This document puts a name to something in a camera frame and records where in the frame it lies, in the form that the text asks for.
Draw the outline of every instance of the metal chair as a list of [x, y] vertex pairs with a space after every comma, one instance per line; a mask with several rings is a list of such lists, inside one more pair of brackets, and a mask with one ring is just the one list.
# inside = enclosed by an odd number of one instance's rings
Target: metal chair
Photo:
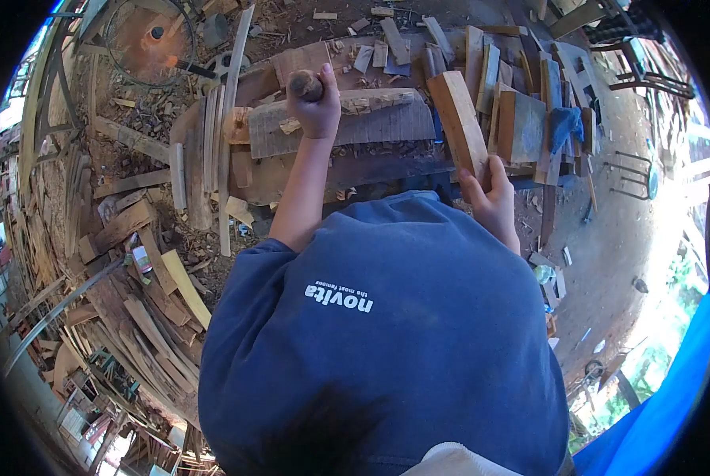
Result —
[[633, 198], [637, 198], [639, 200], [653, 200], [654, 198], [656, 198], [656, 192], [659, 189], [659, 171], [656, 169], [656, 167], [654, 166], [654, 163], [651, 161], [651, 159], [648, 159], [645, 157], [638, 157], [637, 155], [632, 155], [632, 154], [625, 154], [624, 152], [620, 152], [619, 150], [614, 151], [614, 153], [615, 153], [615, 155], [623, 155], [625, 157], [633, 157], [633, 158], [638, 159], [639, 161], [643, 161], [648, 164], [648, 170], [639, 171], [639, 170], [631, 168], [631, 167], [626, 167], [624, 165], [614, 164], [611, 162], [604, 162], [603, 163], [604, 165], [610, 165], [612, 167], [617, 167], [620, 170], [630, 172], [632, 174], [637, 174], [637, 175], [640, 175], [641, 177], [643, 177], [644, 180], [636, 180], [635, 178], [630, 178], [630, 177], [626, 177], [623, 175], [621, 177], [621, 179], [643, 186], [646, 189], [646, 196], [631, 194], [630, 192], [625, 192], [624, 190], [619, 190], [616, 188], [611, 188], [610, 190], [612, 192], [617, 192], [618, 194], [632, 196]]
[[608, 46], [594, 46], [590, 51], [615, 51], [620, 50], [625, 55], [625, 59], [630, 66], [628, 73], [617, 75], [620, 81], [608, 86], [611, 90], [619, 90], [626, 88], [654, 88], [663, 90], [667, 93], [678, 96], [683, 99], [693, 99], [695, 97], [693, 86], [689, 83], [672, 79], [665, 75], [657, 74], [653, 71], [646, 71], [644, 67], [645, 53], [643, 46], [637, 38], [630, 41], [621, 41]]

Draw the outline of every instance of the dirt floor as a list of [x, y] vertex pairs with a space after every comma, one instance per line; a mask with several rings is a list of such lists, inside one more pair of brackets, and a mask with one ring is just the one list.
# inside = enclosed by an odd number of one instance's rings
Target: dirt floor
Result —
[[[290, 47], [303, 46], [319, 40], [347, 36], [346, 28], [362, 17], [370, 17], [374, 2], [350, 0], [296, 0], [289, 6], [283, 0], [258, 2], [255, 22], [264, 31], [291, 33], [291, 40], [285, 36], [260, 35], [250, 38], [246, 44], [246, 55], [252, 62], [264, 60]], [[395, 20], [398, 27], [405, 25], [415, 31], [414, 26], [422, 14], [433, 15], [444, 27], [466, 24], [513, 24], [505, 2], [483, 2], [466, 0], [454, 2], [452, 10], [443, 0], [407, 0], [395, 4], [399, 11]], [[336, 12], [336, 21], [313, 21], [312, 11]], [[529, 8], [525, 9], [529, 17]], [[228, 15], [231, 22], [229, 37], [234, 37], [238, 11]], [[547, 23], [554, 19], [549, 13]], [[540, 38], [548, 38], [547, 28], [542, 22], [531, 24]], [[366, 27], [360, 33], [369, 33], [374, 27]], [[577, 34], [562, 39], [575, 45], [586, 47], [585, 41]], [[217, 53], [203, 46], [198, 48], [198, 59], [207, 62]], [[558, 316], [557, 337], [560, 342], [555, 349], [556, 356], [564, 371], [567, 384], [582, 375], [585, 364], [591, 358], [604, 362], [613, 357], [626, 333], [635, 322], [642, 300], [642, 294], [632, 285], [635, 277], [643, 269], [648, 248], [650, 222], [647, 215], [653, 206], [649, 202], [634, 200], [612, 193], [609, 188], [619, 185], [617, 170], [603, 167], [605, 160], [614, 158], [614, 151], [621, 150], [638, 155], [646, 155], [645, 139], [649, 136], [650, 125], [645, 119], [645, 103], [632, 90], [612, 92], [606, 81], [612, 80], [612, 73], [594, 62], [593, 67], [599, 84], [598, 96], [602, 102], [602, 130], [606, 137], [600, 142], [601, 153], [593, 159], [596, 167], [594, 181], [599, 204], [599, 213], [590, 223], [584, 223], [587, 213], [589, 193], [584, 179], [576, 180], [569, 189], [559, 189], [555, 231], [542, 253], [553, 262], [564, 267], [568, 295], [560, 303], [555, 314]], [[90, 81], [91, 63], [86, 58], [74, 69], [78, 109], [81, 117], [87, 116], [87, 84]], [[112, 65], [105, 59], [99, 62], [97, 70], [97, 113], [107, 119], [139, 129], [149, 136], [169, 142], [169, 125], [179, 113], [185, 111], [194, 101], [193, 87], [182, 76], [172, 90], [147, 90], [138, 86], [124, 86], [113, 73]], [[136, 100], [141, 107], [130, 109], [119, 106], [111, 98]], [[89, 137], [86, 144], [93, 158], [93, 183], [154, 171], [165, 164], [156, 162], [138, 152], [131, 152], [106, 138]], [[246, 237], [236, 235], [231, 239], [234, 256], [223, 257], [219, 253], [217, 226], [207, 232], [198, 232], [183, 222], [172, 208], [169, 185], [161, 186], [163, 199], [156, 206], [160, 215], [158, 227], [163, 232], [160, 244], [162, 252], [177, 248], [188, 266], [211, 260], [207, 268], [196, 272], [196, 276], [207, 287], [209, 293], [203, 297], [207, 307], [214, 309], [219, 300], [225, 278], [229, 273], [235, 254], [253, 246], [258, 238], [251, 232]], [[540, 189], [519, 192], [516, 197], [516, 223], [521, 238], [522, 255], [536, 249], [541, 226], [541, 214], [533, 199], [541, 202]], [[566, 267], [561, 250], [569, 246], [572, 266]], [[590, 329], [584, 341], [583, 335]], [[605, 349], [593, 355], [593, 348], [606, 339]]]

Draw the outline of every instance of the person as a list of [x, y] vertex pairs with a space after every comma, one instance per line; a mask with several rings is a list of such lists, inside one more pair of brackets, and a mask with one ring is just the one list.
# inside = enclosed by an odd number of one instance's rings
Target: person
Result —
[[207, 330], [198, 415], [218, 462], [227, 474], [428, 474], [415, 471], [431, 455], [462, 453], [488, 474], [556, 474], [564, 383], [501, 160], [487, 194], [459, 175], [473, 217], [411, 190], [321, 221], [341, 106], [331, 65], [318, 75], [319, 102], [287, 92], [303, 129], [289, 182]]
[[664, 43], [664, 32], [656, 20], [654, 5], [651, 5], [649, 0], [634, 0], [627, 8], [626, 14], [631, 24], [627, 24], [626, 19], [617, 14], [604, 18], [595, 27], [585, 25], [583, 30], [590, 44], [616, 43], [635, 37]]

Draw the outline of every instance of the handle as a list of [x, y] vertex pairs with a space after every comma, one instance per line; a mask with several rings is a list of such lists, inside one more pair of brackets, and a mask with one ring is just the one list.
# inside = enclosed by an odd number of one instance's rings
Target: handle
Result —
[[309, 69], [293, 71], [289, 75], [289, 90], [299, 99], [317, 103], [323, 97], [323, 83]]

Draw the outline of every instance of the metal rod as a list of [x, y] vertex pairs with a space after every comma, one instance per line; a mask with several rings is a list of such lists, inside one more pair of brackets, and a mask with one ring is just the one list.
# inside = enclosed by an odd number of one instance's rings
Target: metal rod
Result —
[[32, 328], [32, 330], [24, 337], [24, 339], [22, 339], [21, 343], [19, 343], [19, 346], [8, 358], [5, 365], [3, 365], [3, 376], [8, 376], [11, 369], [13, 368], [13, 365], [17, 362], [17, 359], [21, 356], [27, 346], [29, 346], [32, 341], [35, 340], [37, 334], [40, 334], [40, 332], [45, 329], [45, 326], [47, 326], [48, 324], [50, 324], [51, 321], [56, 319], [58, 315], [61, 314], [61, 312], [64, 310], [64, 308], [69, 305], [70, 302], [73, 302], [80, 296], [80, 294], [83, 294], [85, 291], [89, 290], [95, 283], [101, 281], [102, 278], [106, 277], [109, 273], [114, 271], [120, 264], [122, 264], [123, 261], [124, 258], [120, 258], [114, 263], [111, 263], [109, 266], [103, 268], [100, 272], [93, 275], [88, 281], [83, 282], [80, 287], [70, 292], [69, 296], [65, 297], [64, 300], [59, 302], [55, 308], [51, 309], [51, 311], [47, 313], [46, 316], [40, 320], [40, 322], [35, 324], [35, 327]]

